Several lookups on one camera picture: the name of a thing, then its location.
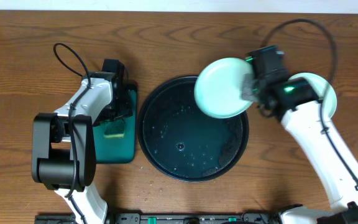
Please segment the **green yellow sponge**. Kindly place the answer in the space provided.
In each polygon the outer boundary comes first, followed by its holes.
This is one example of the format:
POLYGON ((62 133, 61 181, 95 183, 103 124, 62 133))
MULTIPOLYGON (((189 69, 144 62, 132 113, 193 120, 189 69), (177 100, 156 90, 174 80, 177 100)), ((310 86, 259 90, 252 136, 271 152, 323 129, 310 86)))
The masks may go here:
POLYGON ((123 138, 125 134, 125 122, 122 119, 116 121, 108 121, 105 123, 104 137, 111 138, 123 138))

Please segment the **mint plate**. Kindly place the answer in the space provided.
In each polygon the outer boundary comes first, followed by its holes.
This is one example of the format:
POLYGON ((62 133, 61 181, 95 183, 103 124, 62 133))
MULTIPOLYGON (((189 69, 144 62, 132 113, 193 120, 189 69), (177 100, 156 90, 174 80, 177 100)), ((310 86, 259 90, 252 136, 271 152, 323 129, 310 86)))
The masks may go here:
POLYGON ((327 87, 328 81, 323 77, 315 73, 297 73, 290 77, 290 80, 296 78, 304 78, 308 83, 313 87, 313 90, 318 94, 320 98, 323 99, 323 111, 330 118, 332 118, 337 109, 337 96, 334 91, 334 88, 329 85, 328 91, 325 94, 325 88, 327 87))
POLYGON ((245 81, 254 77, 251 65, 240 58, 222 58, 199 74, 194 88, 195 102, 206 115, 231 118, 243 113, 252 101, 242 98, 245 81))

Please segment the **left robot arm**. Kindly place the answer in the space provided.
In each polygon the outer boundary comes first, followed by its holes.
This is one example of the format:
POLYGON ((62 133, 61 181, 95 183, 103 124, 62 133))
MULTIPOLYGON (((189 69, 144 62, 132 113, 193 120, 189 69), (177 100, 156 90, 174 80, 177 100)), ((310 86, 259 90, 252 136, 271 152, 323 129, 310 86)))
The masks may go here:
POLYGON ((62 107, 34 118, 32 178, 64 199, 72 223, 112 220, 94 183, 96 166, 133 160, 136 107, 127 71, 93 72, 62 107))

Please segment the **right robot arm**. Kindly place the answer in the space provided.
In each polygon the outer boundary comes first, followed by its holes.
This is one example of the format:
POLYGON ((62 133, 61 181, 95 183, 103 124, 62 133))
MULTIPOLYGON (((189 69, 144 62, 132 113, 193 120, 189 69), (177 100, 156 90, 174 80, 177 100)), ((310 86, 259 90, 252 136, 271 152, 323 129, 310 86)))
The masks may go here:
POLYGON ((299 73, 269 90, 273 113, 291 134, 317 173, 330 212, 302 205, 285 208, 270 223, 358 223, 358 162, 331 118, 336 109, 332 86, 314 73, 299 73))

